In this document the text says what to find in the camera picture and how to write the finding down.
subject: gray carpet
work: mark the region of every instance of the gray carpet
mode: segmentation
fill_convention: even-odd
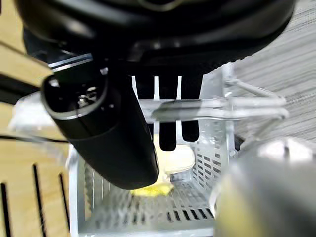
[[[300,1],[286,31],[268,47],[235,63],[237,78],[286,97],[290,118],[269,137],[295,136],[316,142],[316,0]],[[252,134],[262,121],[240,122]]]

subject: metal mesh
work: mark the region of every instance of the metal mesh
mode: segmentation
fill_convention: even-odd
[[[223,96],[221,81],[218,74],[205,75],[200,97]],[[199,140],[195,143],[186,143],[182,136],[177,136],[178,144],[192,147],[196,162],[191,170],[171,176],[174,188],[166,197],[134,196],[113,185],[109,189],[109,183],[86,165],[86,193],[92,215],[84,226],[85,232],[139,236],[170,235],[176,231],[182,235],[212,236],[214,220],[208,198],[229,163],[229,134],[223,121],[200,120],[199,129]]]

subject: black cable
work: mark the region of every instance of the black cable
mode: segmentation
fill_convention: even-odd
[[[38,137],[33,136],[34,138],[28,138],[28,137],[15,137],[10,135],[0,135],[0,139],[2,140],[15,140],[15,141],[21,141],[21,142],[37,142],[36,139],[45,141],[45,142],[55,142],[55,143],[68,143],[68,141],[64,140],[56,140],[56,139],[50,139],[46,137]]]

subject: yellow sponge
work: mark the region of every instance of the yellow sponge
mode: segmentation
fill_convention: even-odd
[[[173,189],[173,185],[170,182],[170,175],[191,169],[195,164],[194,153],[187,145],[178,145],[174,151],[164,152],[159,147],[158,135],[154,135],[154,145],[159,165],[158,179],[152,185],[131,190],[130,192],[136,196],[167,196]]]
[[[156,197],[158,195],[167,196],[173,189],[173,185],[169,183],[153,184],[141,189],[131,190],[130,192],[136,196]]]

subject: white wire basket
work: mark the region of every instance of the white wire basket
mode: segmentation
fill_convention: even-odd
[[[234,86],[260,98],[233,98]],[[111,185],[71,148],[71,235],[213,236],[215,220],[209,197],[230,160],[236,157],[232,120],[271,119],[264,129],[246,140],[247,146],[288,116],[282,108],[284,104],[284,98],[235,79],[232,64],[204,75],[199,100],[159,100],[157,94],[154,100],[140,100],[147,122],[177,121],[177,143],[190,145],[195,153],[195,165],[171,176],[174,188],[168,196],[140,197]],[[197,142],[188,143],[182,139],[179,120],[193,119],[199,121],[200,136]],[[156,123],[154,132],[158,132]],[[85,205],[91,211],[87,219]]]

